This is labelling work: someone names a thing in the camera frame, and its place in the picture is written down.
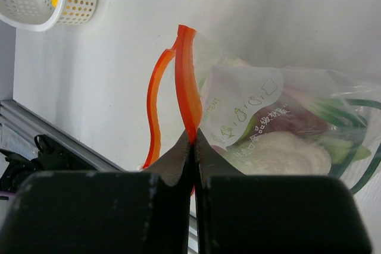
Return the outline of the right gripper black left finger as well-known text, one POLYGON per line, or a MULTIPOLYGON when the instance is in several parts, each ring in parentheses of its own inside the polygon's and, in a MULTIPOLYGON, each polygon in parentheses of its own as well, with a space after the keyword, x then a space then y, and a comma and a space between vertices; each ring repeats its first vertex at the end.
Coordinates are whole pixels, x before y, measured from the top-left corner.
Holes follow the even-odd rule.
POLYGON ((1 226, 1 252, 186 253, 191 152, 182 134, 140 172, 28 173, 1 226))

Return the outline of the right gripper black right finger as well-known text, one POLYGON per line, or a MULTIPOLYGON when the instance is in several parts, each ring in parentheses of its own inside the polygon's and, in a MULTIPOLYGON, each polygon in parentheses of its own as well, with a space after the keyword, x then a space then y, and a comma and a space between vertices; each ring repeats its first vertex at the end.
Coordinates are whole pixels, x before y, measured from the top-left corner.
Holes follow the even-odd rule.
POLYGON ((195 140, 200 253, 371 253, 351 192, 321 175, 244 175, 195 140))

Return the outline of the clear zip bag orange zipper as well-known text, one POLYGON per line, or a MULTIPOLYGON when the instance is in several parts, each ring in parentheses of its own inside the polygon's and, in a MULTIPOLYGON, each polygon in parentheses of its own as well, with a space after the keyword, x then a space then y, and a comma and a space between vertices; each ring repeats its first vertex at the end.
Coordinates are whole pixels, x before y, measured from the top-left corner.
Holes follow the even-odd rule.
MULTIPOLYGON (((146 110, 150 143, 144 167, 167 152, 182 134, 194 142, 202 133, 211 145, 235 142, 261 108, 275 103, 283 90, 281 69, 257 67, 237 58, 196 30, 180 25, 171 48, 160 55, 148 84, 146 110)), ((371 86, 380 102, 380 84, 335 70, 371 86)), ((371 157, 353 162, 341 179, 353 193, 380 173, 380 110, 372 110, 366 146, 371 157)))

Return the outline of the red grape bunch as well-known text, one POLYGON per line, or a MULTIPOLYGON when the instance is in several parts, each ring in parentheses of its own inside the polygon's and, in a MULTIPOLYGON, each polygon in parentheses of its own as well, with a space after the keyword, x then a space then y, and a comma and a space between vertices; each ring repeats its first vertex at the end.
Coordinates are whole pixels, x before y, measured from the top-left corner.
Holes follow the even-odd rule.
POLYGON ((217 144, 211 147, 220 155, 247 148, 258 141, 260 136, 272 132, 290 132, 298 137, 308 137, 327 131, 327 121, 305 109, 297 101, 285 93, 275 103, 261 108, 245 124, 240 136, 235 136, 235 142, 226 147, 217 144))

